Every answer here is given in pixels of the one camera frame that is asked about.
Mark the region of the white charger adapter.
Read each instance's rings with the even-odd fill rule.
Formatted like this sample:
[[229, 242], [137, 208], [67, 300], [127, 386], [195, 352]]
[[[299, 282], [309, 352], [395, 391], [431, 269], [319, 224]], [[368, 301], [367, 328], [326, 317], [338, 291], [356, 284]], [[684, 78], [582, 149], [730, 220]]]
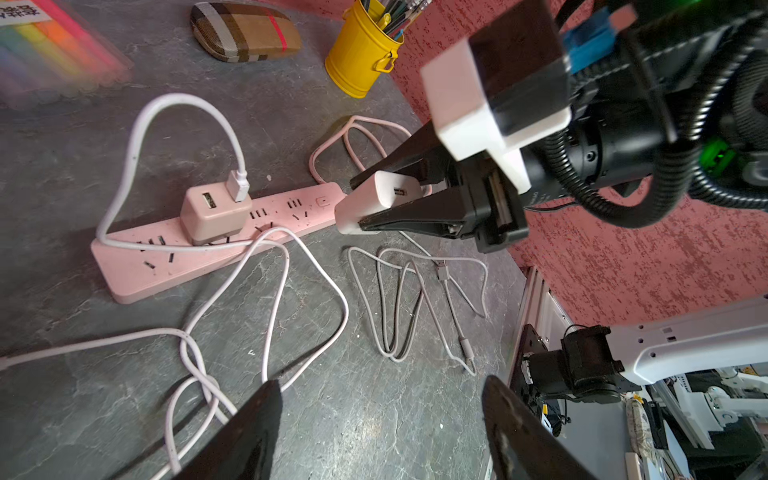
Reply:
[[199, 185], [186, 191], [180, 221], [188, 240], [202, 246], [238, 234], [251, 209], [250, 196], [236, 202], [225, 182]]

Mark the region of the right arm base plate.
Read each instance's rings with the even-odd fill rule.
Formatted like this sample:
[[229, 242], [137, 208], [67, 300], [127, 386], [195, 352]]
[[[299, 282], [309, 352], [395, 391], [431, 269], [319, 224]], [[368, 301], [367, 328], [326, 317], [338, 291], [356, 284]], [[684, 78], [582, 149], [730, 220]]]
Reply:
[[509, 387], [531, 409], [534, 414], [540, 412], [542, 400], [536, 388], [528, 383], [529, 374], [524, 366], [529, 356], [547, 352], [545, 342], [531, 324], [522, 327], [520, 341], [514, 357], [510, 374]]

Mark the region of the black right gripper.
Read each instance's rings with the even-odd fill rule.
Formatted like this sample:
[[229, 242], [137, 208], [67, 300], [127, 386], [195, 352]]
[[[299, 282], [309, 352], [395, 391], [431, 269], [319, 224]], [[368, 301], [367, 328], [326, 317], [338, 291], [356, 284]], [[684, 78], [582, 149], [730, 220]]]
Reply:
[[[432, 121], [383, 160], [350, 180], [352, 189], [379, 171], [410, 176], [434, 185], [453, 175], [455, 160], [438, 138]], [[480, 253], [505, 250], [526, 239], [530, 229], [520, 194], [497, 163], [479, 153], [456, 164], [462, 187], [452, 187], [363, 217], [365, 232], [403, 231], [433, 237], [474, 236]]]

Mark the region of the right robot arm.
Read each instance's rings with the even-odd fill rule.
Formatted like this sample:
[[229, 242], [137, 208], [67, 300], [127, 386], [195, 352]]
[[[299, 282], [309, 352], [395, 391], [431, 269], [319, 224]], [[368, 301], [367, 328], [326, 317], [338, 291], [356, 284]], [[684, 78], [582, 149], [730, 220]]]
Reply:
[[[351, 181], [363, 206], [337, 211], [343, 232], [473, 239], [490, 253], [524, 239], [526, 213], [569, 197], [609, 225], [640, 229], [684, 198], [767, 208], [763, 1], [612, 1], [572, 30], [576, 8], [522, 1], [421, 71], [430, 121]], [[485, 380], [482, 410], [498, 479], [586, 479], [555, 437], [548, 402], [635, 401], [672, 414], [690, 440], [743, 417], [765, 388], [740, 372], [767, 358], [767, 302], [756, 299], [658, 325], [570, 327], [558, 348], [525, 325], [511, 376]]]

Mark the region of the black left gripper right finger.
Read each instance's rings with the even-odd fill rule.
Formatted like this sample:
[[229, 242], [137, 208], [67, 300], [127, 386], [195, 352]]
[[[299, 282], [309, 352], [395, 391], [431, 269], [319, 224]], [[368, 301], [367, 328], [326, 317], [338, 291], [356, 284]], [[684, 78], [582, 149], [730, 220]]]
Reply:
[[485, 431], [497, 479], [592, 479], [496, 376], [485, 379], [482, 395]]

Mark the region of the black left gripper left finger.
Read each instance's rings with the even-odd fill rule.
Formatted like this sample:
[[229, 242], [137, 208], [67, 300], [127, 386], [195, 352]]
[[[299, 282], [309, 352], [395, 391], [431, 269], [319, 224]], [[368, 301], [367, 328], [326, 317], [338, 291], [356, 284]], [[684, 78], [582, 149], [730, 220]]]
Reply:
[[177, 479], [268, 479], [283, 410], [280, 384], [264, 383]]

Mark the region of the white square charger block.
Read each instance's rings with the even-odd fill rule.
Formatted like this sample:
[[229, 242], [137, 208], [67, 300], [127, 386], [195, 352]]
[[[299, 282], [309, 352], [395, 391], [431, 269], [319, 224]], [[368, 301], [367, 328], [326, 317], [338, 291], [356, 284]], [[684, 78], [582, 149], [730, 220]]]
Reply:
[[422, 197], [416, 178], [377, 171], [335, 206], [337, 230], [344, 235], [375, 235], [359, 226], [364, 217]]

